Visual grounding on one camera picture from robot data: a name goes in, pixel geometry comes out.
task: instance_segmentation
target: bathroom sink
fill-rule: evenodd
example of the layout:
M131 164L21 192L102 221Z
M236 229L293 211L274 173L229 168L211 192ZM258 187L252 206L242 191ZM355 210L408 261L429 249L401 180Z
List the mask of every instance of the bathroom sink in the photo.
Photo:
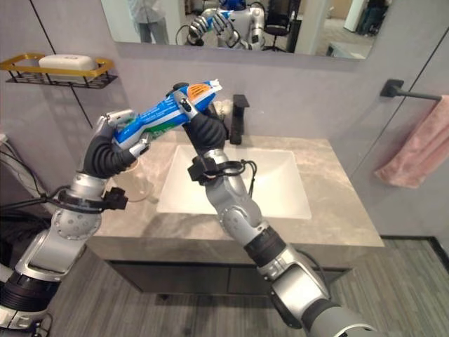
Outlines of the bathroom sink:
M229 160L253 160L257 164L253 199L266 218L310 219L309 202L291 151L267 150L227 145ZM178 145L167 179L163 185L159 213L216 214L203 186L190 180L187 168L196 156L191 145ZM242 174L246 189L252 171L247 166Z

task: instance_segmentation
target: toothpaste tube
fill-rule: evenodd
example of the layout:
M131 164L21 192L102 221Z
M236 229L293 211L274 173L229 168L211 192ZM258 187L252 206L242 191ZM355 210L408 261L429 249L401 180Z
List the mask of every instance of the toothpaste tube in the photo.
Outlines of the toothpaste tube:
M178 90L189 98L198 111L204 112L215 97L215 93L221 88L216 79L192 84L191 86L183 86ZM114 143L121 149L128 149L139 141L144 132L150 133L152 139L155 139L171 128L182 125L187 121L189 121L189 118L178 109L173 93L171 93L158 105L138 115L136 119L120 131L116 131Z

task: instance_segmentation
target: pink towel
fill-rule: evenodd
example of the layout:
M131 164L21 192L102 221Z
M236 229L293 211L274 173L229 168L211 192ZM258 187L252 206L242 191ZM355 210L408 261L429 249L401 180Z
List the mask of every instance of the pink towel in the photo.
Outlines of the pink towel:
M417 188L448 157L449 95L445 95L396 156L375 175L391 185Z

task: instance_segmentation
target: gold soap rack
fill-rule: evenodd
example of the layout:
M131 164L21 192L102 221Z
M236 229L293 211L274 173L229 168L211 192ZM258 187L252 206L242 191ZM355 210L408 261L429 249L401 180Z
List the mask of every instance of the gold soap rack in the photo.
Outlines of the gold soap rack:
M23 60L35 60L43 58L40 53L25 53L17 55L0 62L0 70L9 72L11 78L6 80L10 83L45 84L49 86L69 86L75 88L102 89L117 78L108 71L114 67L114 62L106 58L96 58L98 68L95 70L69 70L58 68L43 68L25 65L16 65ZM82 77L83 82L58 80L51 78L49 74L68 75Z

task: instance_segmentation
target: floor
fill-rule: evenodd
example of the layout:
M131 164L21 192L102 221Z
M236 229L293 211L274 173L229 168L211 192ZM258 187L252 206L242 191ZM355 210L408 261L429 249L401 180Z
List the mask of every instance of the floor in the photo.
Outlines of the floor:
M191 22L195 18L194 14L187 15L187 22ZM316 49L316 55L326 56L329 43L335 42L347 42L350 44L368 44L374 43L375 37L365 37L343 28L344 20L341 19L326 19L324 22L323 30L321 31L321 37ZM272 46L274 37L264 32L265 46ZM217 37L212 32L207 33L204 38L204 45L207 47L217 46ZM287 37L278 37L276 40L276 46L282 49L286 49Z
M390 337L449 331L449 274L426 241L385 240L332 286L335 301ZM139 293L89 250L51 303L52 336L305 336L263 297Z

